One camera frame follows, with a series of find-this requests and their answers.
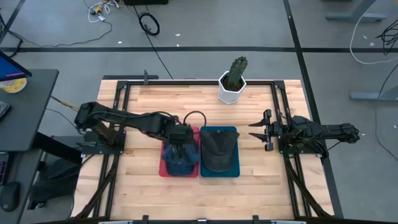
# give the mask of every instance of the blue mat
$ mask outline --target blue mat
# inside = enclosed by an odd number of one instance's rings
[[[207,130],[228,130],[228,131],[236,131],[236,128],[233,126],[205,126],[201,127],[200,131],[207,131]],[[213,172],[205,166],[203,163],[203,159],[200,162],[200,175],[202,177],[239,177],[241,175],[241,170],[239,168],[239,153],[238,153],[238,141],[236,141],[235,148],[234,148],[235,158],[232,168],[227,172]]]

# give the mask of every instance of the wooden table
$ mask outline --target wooden table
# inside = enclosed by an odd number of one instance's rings
[[[112,107],[116,84],[117,80],[103,80],[97,102]],[[292,116],[309,117],[300,80],[285,80],[285,85]],[[276,141],[275,149],[265,152],[264,143],[248,134],[264,131],[248,127],[262,119],[264,110],[271,109],[275,120],[271,88],[248,85],[234,105],[225,105],[217,95],[217,85],[131,87],[129,112],[167,111],[182,119],[188,112],[200,110],[206,114],[208,126],[235,126],[241,134],[238,139],[241,176],[235,179],[160,177],[161,142],[126,128],[126,149],[119,161],[112,220],[140,220],[143,215],[149,215],[151,220],[250,220],[253,215],[266,220],[293,218],[284,160]],[[188,123],[200,127],[203,118],[193,114]],[[102,155],[94,156],[82,167],[72,216],[82,210],[96,190],[102,160]],[[320,159],[314,154],[304,154],[301,161],[307,188],[333,214]],[[303,215],[298,189],[296,193]]]

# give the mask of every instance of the red tray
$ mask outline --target red tray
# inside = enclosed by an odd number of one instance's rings
[[[200,153],[200,137],[199,137],[199,132],[200,129],[198,127],[192,127],[193,132],[195,133],[193,135],[193,138],[195,138],[196,142],[197,142],[197,146],[198,146],[198,153]],[[164,153],[164,143],[162,143],[162,151],[160,153],[160,165],[159,165],[159,175],[161,177],[176,177],[176,176],[172,176],[167,172],[166,169],[166,162],[162,159],[162,155]],[[191,178],[195,178],[198,176],[199,173],[199,163],[197,162],[193,168],[193,172],[190,175],[185,175],[185,176],[178,176],[178,177],[191,177]]]

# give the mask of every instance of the monitor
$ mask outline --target monitor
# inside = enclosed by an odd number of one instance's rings
[[[28,70],[0,51],[0,82],[31,76]]]

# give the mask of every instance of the hexagonal pot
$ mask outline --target hexagonal pot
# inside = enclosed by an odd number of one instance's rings
[[[244,81],[244,78],[241,77],[243,86],[239,91],[226,90],[222,84],[222,80],[228,73],[229,71],[224,72],[224,74],[218,79],[218,99],[226,104],[232,104],[238,102],[244,87],[246,87],[246,81]]]

